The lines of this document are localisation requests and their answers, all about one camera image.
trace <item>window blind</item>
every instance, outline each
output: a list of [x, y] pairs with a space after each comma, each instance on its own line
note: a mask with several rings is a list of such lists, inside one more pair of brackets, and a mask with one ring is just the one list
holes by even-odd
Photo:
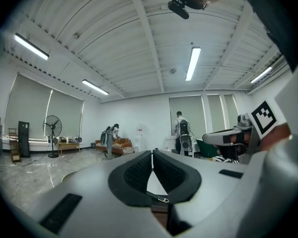
[[206, 133], [204, 110], [201, 96], [169, 98], [171, 113], [171, 135], [175, 135], [177, 112], [181, 111], [182, 116], [190, 124], [195, 138], [202, 138]]
[[47, 115], [53, 115], [62, 123], [62, 137], [78, 137], [83, 101], [53, 90]]
[[29, 138], [45, 139], [43, 121], [50, 98], [51, 88], [18, 75], [8, 100], [4, 132], [18, 128], [19, 121], [29, 122]]
[[208, 95], [213, 132], [225, 129], [223, 109], [219, 95]]
[[232, 94], [224, 95], [224, 98], [226, 102], [229, 127], [233, 128], [235, 125], [237, 125], [237, 116], [238, 116], [237, 107], [235, 105]]

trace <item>white wall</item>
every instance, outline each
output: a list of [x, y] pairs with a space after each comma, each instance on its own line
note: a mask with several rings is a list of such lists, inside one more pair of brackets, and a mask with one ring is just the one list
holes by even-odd
[[264, 86], [262, 89], [256, 91], [255, 93], [249, 95], [250, 100], [253, 106], [253, 110], [257, 108], [263, 101], [266, 101], [268, 105], [272, 108], [276, 118], [277, 124], [283, 124], [286, 122], [286, 119], [283, 115], [283, 112], [277, 105], [275, 101], [276, 95], [283, 89], [283, 87], [288, 83], [288, 81], [292, 78], [292, 73], [288, 72], [282, 77], [278, 78], [271, 84]]
[[[37, 82], [45, 84], [61, 92], [72, 95], [76, 98], [84, 100], [82, 122], [81, 122], [81, 137], [83, 139], [81, 147], [90, 147], [90, 143], [95, 142], [98, 138], [98, 111], [99, 101], [91, 96], [86, 96], [68, 85], [63, 85], [56, 79], [49, 79], [48, 75], [40, 75], [41, 72], [35, 73], [26, 67], [21, 67], [6, 59], [0, 58], [0, 118], [1, 125], [4, 127], [4, 116], [9, 99], [9, 95], [18, 73], [27, 76]], [[3, 148], [9, 149], [6, 140], [3, 140]], [[50, 151], [52, 147], [48, 147], [47, 143], [32, 143], [30, 142], [30, 151]]]
[[169, 97], [202, 95], [204, 109], [207, 117], [207, 127], [210, 129], [211, 115], [208, 108], [207, 94], [234, 94], [240, 114], [249, 112], [249, 96], [239, 91], [192, 91], [174, 94], [161, 94], [147, 97], [138, 97], [127, 100], [107, 102], [100, 104], [100, 126], [104, 130], [107, 126], [119, 124], [120, 137], [129, 138], [135, 144], [138, 124], [144, 130], [144, 144], [149, 150], [164, 149], [174, 146], [171, 137], [171, 120]]

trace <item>marble floor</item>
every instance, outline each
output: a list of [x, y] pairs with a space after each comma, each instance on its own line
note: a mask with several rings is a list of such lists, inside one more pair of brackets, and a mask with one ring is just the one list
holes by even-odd
[[107, 161], [103, 157], [102, 152], [86, 149], [80, 153], [64, 153], [55, 159], [49, 158], [48, 154], [32, 154], [30, 158], [22, 158], [22, 162], [14, 164], [10, 154], [3, 153], [0, 156], [1, 193], [6, 200], [27, 213], [34, 201], [57, 186], [65, 175]]

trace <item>ceiling light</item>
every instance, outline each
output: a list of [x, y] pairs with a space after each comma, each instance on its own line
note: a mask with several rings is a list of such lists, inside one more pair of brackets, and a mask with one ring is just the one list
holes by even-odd
[[185, 81], [191, 81], [195, 67], [199, 60], [200, 52], [201, 52], [201, 48], [192, 48], [190, 64], [189, 64], [187, 77]]
[[37, 54], [39, 57], [43, 58], [44, 60], [47, 60], [49, 58], [49, 55], [47, 53], [39, 49], [34, 44], [30, 43], [27, 39], [23, 38], [21, 35], [15, 34], [14, 39], [21, 45], [25, 46], [30, 51], [32, 51], [33, 53]]
[[105, 95], [108, 95], [108, 94], [109, 94], [109, 93], [107, 93], [106, 91], [104, 91], [103, 89], [101, 89], [101, 88], [95, 86], [94, 84], [90, 83], [90, 82], [87, 81], [86, 79], [84, 79], [84, 80], [82, 81], [82, 83], [85, 84], [85, 85], [87, 85], [87, 86], [89, 86], [90, 88], [95, 89], [96, 91], [98, 91], [98, 92], [100, 92], [100, 93], [102, 93], [102, 94], [105, 94]]
[[262, 78], [263, 76], [265, 76], [270, 70], [272, 69], [272, 67], [267, 68], [266, 70], [264, 70], [261, 74], [259, 74], [257, 77], [255, 77], [250, 83], [254, 84], [256, 81], [258, 81], [260, 78]]

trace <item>brown sofa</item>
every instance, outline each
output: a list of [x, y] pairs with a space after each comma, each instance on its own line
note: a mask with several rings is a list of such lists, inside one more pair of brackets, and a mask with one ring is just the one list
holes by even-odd
[[[107, 145], [101, 145], [100, 140], [95, 141], [96, 150], [107, 151]], [[121, 138], [120, 140], [115, 140], [113, 142], [113, 147], [111, 149], [112, 153], [124, 154], [124, 148], [132, 147], [131, 142], [128, 138]]]

